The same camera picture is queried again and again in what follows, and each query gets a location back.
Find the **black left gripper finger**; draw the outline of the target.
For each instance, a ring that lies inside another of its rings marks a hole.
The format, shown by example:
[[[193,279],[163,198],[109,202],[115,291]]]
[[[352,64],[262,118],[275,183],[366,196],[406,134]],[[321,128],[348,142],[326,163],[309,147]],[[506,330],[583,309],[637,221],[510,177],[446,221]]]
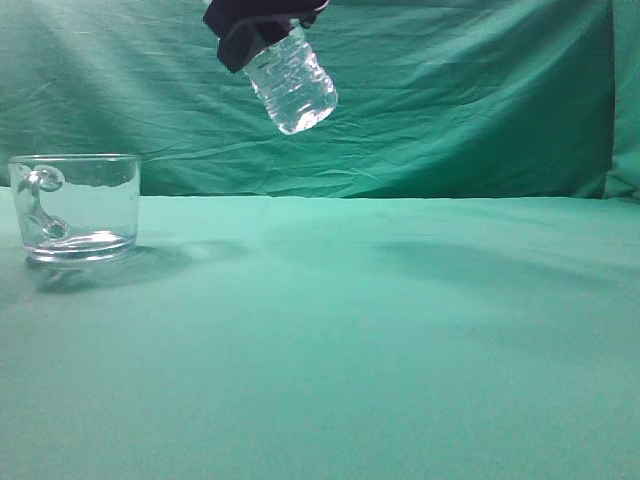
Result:
[[[237,73],[285,39],[293,30],[293,20],[318,16],[328,5],[324,0],[213,0],[203,22],[218,38],[218,60]]]

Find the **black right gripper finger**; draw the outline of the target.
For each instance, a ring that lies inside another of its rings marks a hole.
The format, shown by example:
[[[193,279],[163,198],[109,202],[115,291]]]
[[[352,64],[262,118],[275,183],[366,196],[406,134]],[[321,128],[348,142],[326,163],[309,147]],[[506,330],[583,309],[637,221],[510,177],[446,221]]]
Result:
[[[300,17],[298,19],[299,25],[304,28],[304,29],[310,29],[314,23],[316,22],[317,16],[316,15],[310,15],[310,16],[306,16],[306,17]]]

